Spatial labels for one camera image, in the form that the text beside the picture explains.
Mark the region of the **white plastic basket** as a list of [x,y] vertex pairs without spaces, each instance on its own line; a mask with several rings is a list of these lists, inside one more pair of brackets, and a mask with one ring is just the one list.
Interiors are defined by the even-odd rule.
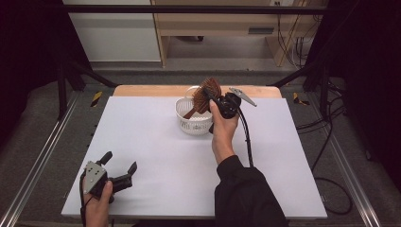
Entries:
[[186,119],[184,116],[193,109],[192,94],[198,89],[198,86],[189,87],[184,96],[179,98],[175,104],[175,112],[178,117],[180,129],[189,135],[205,135],[212,126],[212,114],[209,112],[194,114]]

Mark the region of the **black metal stand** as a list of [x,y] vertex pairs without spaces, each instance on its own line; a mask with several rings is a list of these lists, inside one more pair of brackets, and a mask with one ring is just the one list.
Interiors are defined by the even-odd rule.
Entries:
[[81,77],[82,75],[89,76],[110,88],[116,88],[118,86],[117,83],[103,78],[101,75],[94,72],[91,67],[85,67],[75,61],[59,63],[57,68],[59,120],[61,120],[67,113],[66,81],[69,81],[75,91],[82,91],[86,86],[86,83]]
[[281,88],[301,76],[305,76],[303,88],[306,92],[314,92],[317,87],[320,87],[319,113],[324,120],[327,120],[329,118],[327,100],[329,90],[329,66],[326,63],[317,63],[314,61],[293,72],[289,76],[274,82],[272,86]]

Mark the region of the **light wooden desk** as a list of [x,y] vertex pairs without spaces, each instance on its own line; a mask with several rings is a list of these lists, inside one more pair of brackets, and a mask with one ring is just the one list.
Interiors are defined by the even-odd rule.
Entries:
[[[150,0],[153,6],[325,7],[329,0]],[[297,37],[311,38],[319,27],[312,15],[180,14],[153,15],[162,63],[166,63],[172,37],[262,37],[278,67],[289,61]]]

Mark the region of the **white table sheet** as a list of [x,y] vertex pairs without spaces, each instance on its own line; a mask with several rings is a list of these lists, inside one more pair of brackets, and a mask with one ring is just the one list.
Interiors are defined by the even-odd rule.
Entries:
[[[132,187],[118,192],[110,208],[119,218],[212,218],[219,179],[211,134],[180,129],[175,97],[112,96],[85,159],[113,153],[105,166],[112,177],[137,163]],[[233,144],[244,166],[255,166],[289,219],[326,218],[288,108],[282,98],[258,98],[241,106],[248,126]]]

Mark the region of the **person's right hand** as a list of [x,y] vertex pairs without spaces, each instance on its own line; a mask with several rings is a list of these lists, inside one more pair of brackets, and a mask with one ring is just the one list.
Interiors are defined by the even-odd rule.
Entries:
[[235,154],[233,149],[233,138],[238,125],[239,116],[225,119],[219,111],[218,105],[209,101],[210,111],[213,116],[213,139],[212,151],[218,164]]

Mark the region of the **wooden table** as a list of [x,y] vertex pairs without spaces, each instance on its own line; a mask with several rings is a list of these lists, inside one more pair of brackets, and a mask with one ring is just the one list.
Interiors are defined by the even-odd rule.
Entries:
[[[183,96],[189,85],[119,85],[113,96]],[[249,97],[281,98],[277,87],[235,85]]]

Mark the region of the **person's left hand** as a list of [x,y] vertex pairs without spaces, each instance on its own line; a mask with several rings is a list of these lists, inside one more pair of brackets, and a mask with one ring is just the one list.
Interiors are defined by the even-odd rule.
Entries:
[[103,187],[101,197],[96,199],[91,194],[85,194],[84,205],[86,208],[86,218],[91,221],[107,220],[109,215],[109,201],[113,193],[113,183],[107,181]]

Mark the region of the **aluminium floor rail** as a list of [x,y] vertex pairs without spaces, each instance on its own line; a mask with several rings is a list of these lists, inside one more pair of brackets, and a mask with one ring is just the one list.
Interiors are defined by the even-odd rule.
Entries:
[[49,160],[55,146],[58,144],[61,135],[71,117],[72,112],[75,110],[78,101],[81,98],[81,92],[73,92],[67,103],[65,113],[57,120],[51,133],[47,137],[44,146],[42,147],[38,157],[35,160],[32,168],[29,170],[25,180],[14,197],[11,205],[0,218],[0,227],[14,227],[22,211],[24,210],[26,203],[39,181],[44,168]]
[[382,227],[380,220],[371,205],[360,181],[357,178],[355,171],[352,169],[348,162],[340,143],[335,136],[330,136],[330,145],[333,149],[332,153],[336,163],[339,167],[342,178],[347,185],[350,195],[357,207],[360,217],[362,218],[366,227]]

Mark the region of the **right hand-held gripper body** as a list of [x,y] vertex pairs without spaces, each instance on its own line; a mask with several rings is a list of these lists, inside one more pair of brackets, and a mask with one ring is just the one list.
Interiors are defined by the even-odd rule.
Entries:
[[244,100],[254,107],[257,104],[239,88],[230,87],[229,91],[218,99],[218,107],[220,114],[225,119],[236,116],[240,109],[241,101]]

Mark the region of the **black curtain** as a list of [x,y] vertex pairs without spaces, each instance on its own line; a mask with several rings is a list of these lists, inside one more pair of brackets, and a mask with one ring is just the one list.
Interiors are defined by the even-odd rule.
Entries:
[[329,75],[345,81],[345,96],[370,152],[401,191],[401,0],[328,0],[308,59],[323,44]]
[[57,79],[57,68],[90,63],[62,0],[0,0],[0,145],[10,137],[28,94]]

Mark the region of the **black horizontal frame bar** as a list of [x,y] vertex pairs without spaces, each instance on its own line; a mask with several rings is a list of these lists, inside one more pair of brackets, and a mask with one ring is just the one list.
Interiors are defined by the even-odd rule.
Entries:
[[240,6],[146,6],[146,5],[63,5],[74,13],[184,13],[184,14],[300,14],[325,15],[329,8],[307,7],[240,7]]

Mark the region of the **brown wooden hairbrush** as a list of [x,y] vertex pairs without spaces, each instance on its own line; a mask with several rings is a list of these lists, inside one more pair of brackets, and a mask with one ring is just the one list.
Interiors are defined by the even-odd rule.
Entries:
[[204,114],[206,111],[209,110],[210,99],[203,92],[204,88],[221,91],[220,85],[216,79],[205,79],[192,95],[193,108],[183,116],[184,119],[190,119],[194,113]]

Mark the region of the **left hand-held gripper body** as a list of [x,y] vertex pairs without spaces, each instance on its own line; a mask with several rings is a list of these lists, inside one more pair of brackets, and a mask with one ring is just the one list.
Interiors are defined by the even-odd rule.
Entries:
[[91,194],[96,199],[99,199],[105,183],[111,181],[113,183],[113,193],[110,197],[109,203],[113,203],[113,195],[115,193],[132,187],[131,177],[132,176],[128,171],[126,174],[119,177],[109,177],[107,170],[103,166],[99,166],[90,161],[85,167],[82,194]]

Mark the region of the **white cabinet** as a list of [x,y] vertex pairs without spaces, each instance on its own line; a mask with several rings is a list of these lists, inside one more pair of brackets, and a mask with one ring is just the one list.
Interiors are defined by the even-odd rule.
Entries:
[[160,61],[151,13],[70,13],[90,62]]

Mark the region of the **yellow black tape strip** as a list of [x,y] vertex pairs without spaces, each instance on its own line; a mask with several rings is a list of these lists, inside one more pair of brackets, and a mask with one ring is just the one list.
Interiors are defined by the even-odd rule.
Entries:
[[95,95],[93,97],[93,100],[91,102],[91,105],[90,105],[91,107],[95,107],[97,105],[97,103],[100,100],[102,94],[103,94],[103,92],[101,92],[101,91],[98,91],[98,92],[95,93]]
[[293,103],[304,105],[304,106],[309,106],[310,105],[309,101],[301,100],[297,93],[293,93]]

